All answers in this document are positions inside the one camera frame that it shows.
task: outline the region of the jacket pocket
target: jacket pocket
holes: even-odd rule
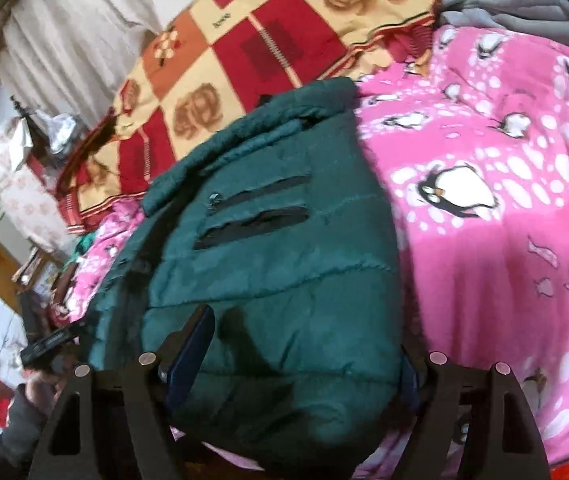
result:
[[[226,199],[211,200],[194,249],[208,249],[304,222],[309,218],[305,188],[310,180],[309,175],[288,177]]]

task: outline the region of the jacket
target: jacket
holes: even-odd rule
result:
[[[399,381],[397,245],[356,92],[336,78],[277,96],[158,177],[82,341],[92,365],[120,367],[211,305],[214,340],[171,422],[292,478],[349,478]]]

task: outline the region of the white curtain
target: white curtain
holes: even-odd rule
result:
[[[25,105],[99,121],[150,38],[192,0],[15,0],[0,81]]]

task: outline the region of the pink penguin blanket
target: pink penguin blanket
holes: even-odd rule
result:
[[[443,28],[429,76],[413,72],[364,78],[357,110],[413,329],[459,364],[509,363],[557,463],[569,457],[569,48]],[[357,476],[384,473],[376,456]]]

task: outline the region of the metal bolt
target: metal bolt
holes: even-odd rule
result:
[[[138,363],[142,366],[148,366],[154,364],[156,361],[156,355],[153,352],[145,352],[140,357],[138,357]]]
[[[506,363],[496,363],[495,370],[502,375],[508,375],[511,373],[511,367]]]
[[[76,367],[76,377],[85,377],[91,371],[89,365],[80,365]]]
[[[446,361],[448,361],[446,355],[444,355],[442,352],[431,352],[429,354],[429,359],[433,364],[436,365],[443,365],[446,363]]]

